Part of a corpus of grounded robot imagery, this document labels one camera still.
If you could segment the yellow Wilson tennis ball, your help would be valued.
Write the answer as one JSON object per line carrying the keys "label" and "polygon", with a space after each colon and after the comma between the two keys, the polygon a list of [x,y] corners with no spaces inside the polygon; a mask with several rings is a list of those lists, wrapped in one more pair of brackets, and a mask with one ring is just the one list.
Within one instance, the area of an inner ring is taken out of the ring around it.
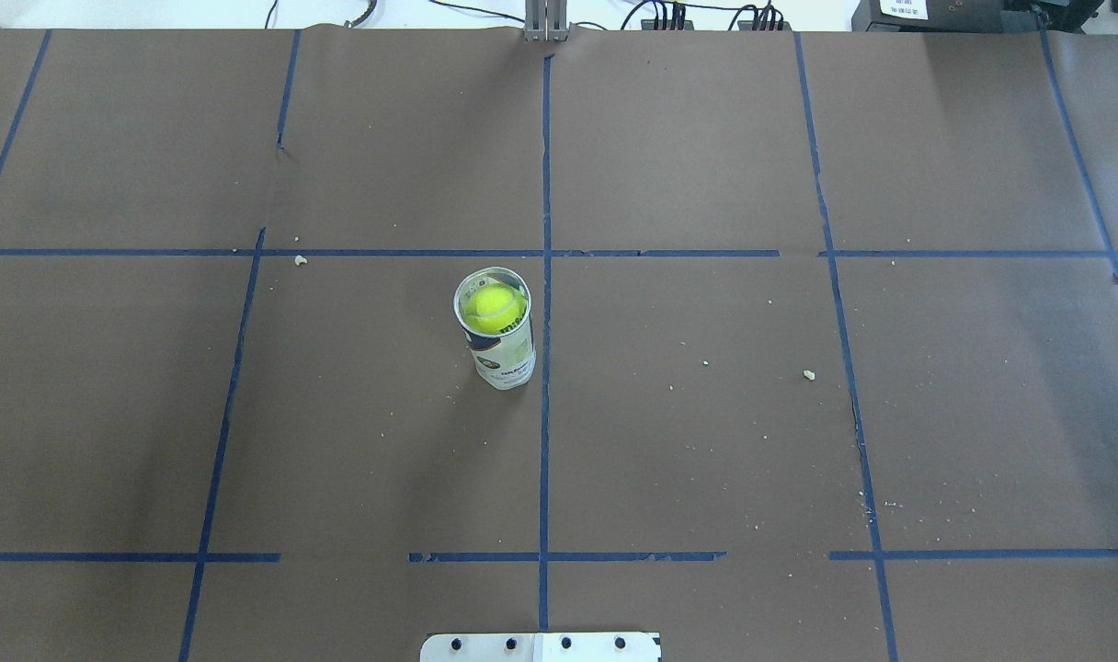
{"label": "yellow Wilson tennis ball", "polygon": [[480,335],[508,334],[525,315],[525,294],[504,282],[480,286],[462,306],[462,321]]}

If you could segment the clear tennis ball can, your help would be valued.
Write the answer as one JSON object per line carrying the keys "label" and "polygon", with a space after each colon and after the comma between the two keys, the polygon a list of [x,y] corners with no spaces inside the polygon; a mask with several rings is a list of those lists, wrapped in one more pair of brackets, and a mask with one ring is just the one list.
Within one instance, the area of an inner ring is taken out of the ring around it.
{"label": "clear tennis ball can", "polygon": [[[462,306],[480,286],[487,282],[504,282],[525,294],[525,315],[508,334],[487,337],[472,331],[462,321]],[[452,297],[452,309],[459,327],[466,335],[476,372],[485,382],[499,391],[506,391],[524,385],[536,369],[536,347],[532,328],[532,293],[529,285],[517,272],[504,267],[489,267],[475,271],[459,281]]]}

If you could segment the aluminium frame post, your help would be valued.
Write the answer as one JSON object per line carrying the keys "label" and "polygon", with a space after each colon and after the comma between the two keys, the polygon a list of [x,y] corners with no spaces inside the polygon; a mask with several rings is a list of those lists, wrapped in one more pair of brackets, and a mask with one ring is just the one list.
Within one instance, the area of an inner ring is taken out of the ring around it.
{"label": "aluminium frame post", "polygon": [[570,38],[566,0],[525,0],[524,39],[527,42],[563,42]]}

